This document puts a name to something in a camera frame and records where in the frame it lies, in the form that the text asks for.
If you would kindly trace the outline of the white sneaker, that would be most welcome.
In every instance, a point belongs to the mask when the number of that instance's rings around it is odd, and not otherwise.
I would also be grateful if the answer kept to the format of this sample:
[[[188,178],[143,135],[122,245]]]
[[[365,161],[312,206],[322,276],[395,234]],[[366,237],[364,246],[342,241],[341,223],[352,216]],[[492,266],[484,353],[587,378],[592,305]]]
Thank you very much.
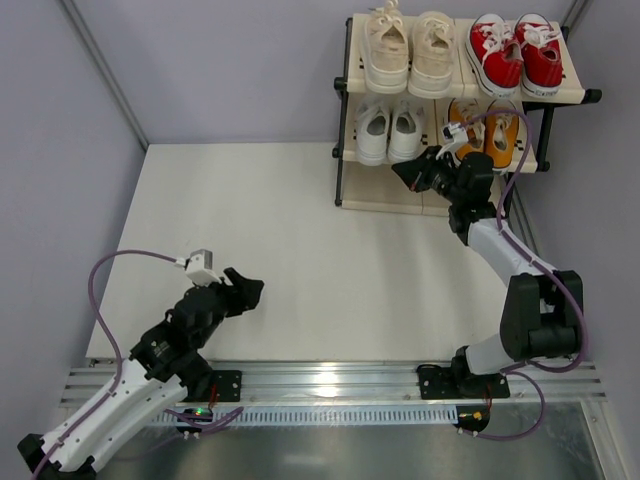
[[[379,166],[387,157],[390,111],[380,99],[365,97],[355,112],[356,159],[365,166]]]
[[[388,158],[391,163],[415,159],[421,149],[425,111],[420,103],[399,99],[392,111]]]

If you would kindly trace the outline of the beige lace sneaker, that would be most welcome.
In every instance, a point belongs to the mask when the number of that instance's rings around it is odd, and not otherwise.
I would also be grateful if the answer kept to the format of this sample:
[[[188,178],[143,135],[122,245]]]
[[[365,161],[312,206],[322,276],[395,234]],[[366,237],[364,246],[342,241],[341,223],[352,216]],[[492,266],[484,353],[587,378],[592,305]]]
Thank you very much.
[[[405,90],[409,41],[398,1],[386,1],[371,11],[362,27],[359,51],[369,91],[394,95]]]
[[[444,97],[452,85],[456,58],[453,20],[441,12],[424,12],[412,25],[410,42],[409,93],[426,99]]]

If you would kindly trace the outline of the red canvas sneaker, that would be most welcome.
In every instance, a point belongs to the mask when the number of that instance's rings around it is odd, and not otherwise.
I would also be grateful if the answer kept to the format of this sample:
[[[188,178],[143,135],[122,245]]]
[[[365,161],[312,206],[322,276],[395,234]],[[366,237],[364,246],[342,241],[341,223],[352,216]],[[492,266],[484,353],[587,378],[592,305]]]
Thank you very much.
[[[511,98],[519,88],[524,61],[512,26],[484,14],[469,27],[465,50],[480,89],[493,98]]]
[[[522,15],[514,31],[524,62],[523,88],[530,96],[554,96],[562,83],[562,33],[536,13]]]

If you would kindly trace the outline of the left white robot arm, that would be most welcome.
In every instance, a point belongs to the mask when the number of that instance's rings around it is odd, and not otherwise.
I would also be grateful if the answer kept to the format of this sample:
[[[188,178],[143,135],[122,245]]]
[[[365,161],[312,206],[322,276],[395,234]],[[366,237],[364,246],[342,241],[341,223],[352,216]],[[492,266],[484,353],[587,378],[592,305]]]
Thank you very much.
[[[33,478],[93,479],[159,413],[185,399],[210,399],[217,374],[199,351],[223,320],[255,309],[263,289],[263,281],[233,268],[188,289],[78,411],[49,433],[19,442]]]

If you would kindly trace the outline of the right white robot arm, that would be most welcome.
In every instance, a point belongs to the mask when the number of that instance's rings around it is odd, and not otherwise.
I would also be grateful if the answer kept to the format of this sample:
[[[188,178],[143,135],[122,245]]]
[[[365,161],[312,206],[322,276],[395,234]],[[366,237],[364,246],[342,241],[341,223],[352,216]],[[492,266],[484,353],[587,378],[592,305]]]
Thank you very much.
[[[422,397],[506,398],[509,371],[558,357],[571,357],[566,368],[576,368],[588,343],[582,280],[574,271],[559,271],[542,261],[514,237],[490,199],[492,159],[470,153],[456,164],[450,153],[433,146],[392,169],[410,191],[432,190],[449,201],[452,232],[507,287],[495,335],[459,348],[447,367],[418,368]]]

